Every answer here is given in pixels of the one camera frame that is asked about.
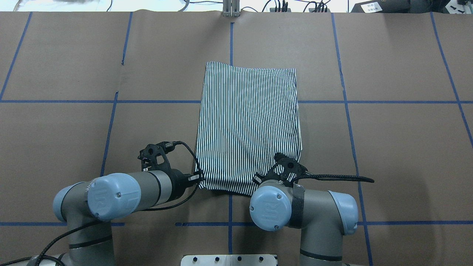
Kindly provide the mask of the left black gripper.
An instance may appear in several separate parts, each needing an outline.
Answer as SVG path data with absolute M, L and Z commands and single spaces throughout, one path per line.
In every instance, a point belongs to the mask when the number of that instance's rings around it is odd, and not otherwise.
M 179 199 L 184 195 L 187 188 L 204 180 L 205 176 L 200 171 L 194 174 L 184 174 L 179 170 L 171 170 L 170 181 L 172 189 L 169 201 Z

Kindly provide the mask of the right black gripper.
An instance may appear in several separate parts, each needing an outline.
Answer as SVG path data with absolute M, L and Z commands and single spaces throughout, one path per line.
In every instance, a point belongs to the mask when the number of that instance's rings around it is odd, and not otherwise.
M 258 186 L 269 181 L 270 182 L 276 181 L 276 173 L 274 171 L 269 171 L 266 174 L 255 173 L 253 176 L 253 183 L 257 184 Z

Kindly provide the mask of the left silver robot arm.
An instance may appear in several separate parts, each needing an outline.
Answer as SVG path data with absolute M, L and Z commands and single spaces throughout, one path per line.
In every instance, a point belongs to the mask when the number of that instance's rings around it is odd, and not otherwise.
M 154 210 L 183 196 L 191 186 L 198 187 L 203 174 L 183 174 L 177 170 L 113 173 L 89 182 L 61 189 L 52 208 L 67 224 L 69 251 L 54 265 L 115 266 L 111 221 L 138 211 Z

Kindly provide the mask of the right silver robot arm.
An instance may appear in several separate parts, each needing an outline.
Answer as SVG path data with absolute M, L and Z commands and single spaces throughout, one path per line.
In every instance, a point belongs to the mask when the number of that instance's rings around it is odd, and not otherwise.
M 343 238 L 355 234 L 358 205 L 354 197 L 341 192 L 305 189 L 284 184 L 274 174 L 255 174 L 257 189 L 249 212 L 256 226 L 278 231 L 287 226 L 301 230 L 301 266 L 344 266 Z

